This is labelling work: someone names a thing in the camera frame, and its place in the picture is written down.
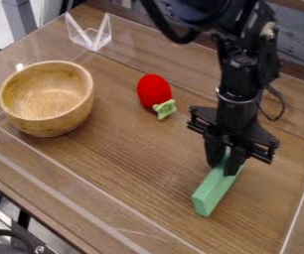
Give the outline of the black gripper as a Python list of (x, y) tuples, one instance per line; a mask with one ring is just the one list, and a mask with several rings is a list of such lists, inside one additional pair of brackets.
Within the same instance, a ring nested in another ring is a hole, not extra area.
[(193, 105), (188, 128), (205, 139), (208, 163), (214, 168), (226, 149), (225, 176), (236, 176), (249, 158), (271, 164), (280, 141), (259, 122), (263, 92), (252, 97), (218, 92), (218, 107)]

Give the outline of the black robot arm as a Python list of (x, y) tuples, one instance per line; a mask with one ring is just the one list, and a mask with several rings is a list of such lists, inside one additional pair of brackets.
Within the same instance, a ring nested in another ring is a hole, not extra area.
[(141, 0), (170, 41), (186, 45), (209, 32), (222, 69), (218, 106), (190, 107), (189, 128), (205, 138), (208, 163), (234, 176), (249, 158), (269, 164), (279, 139), (259, 121), (261, 97), (280, 76), (279, 26), (265, 0)]

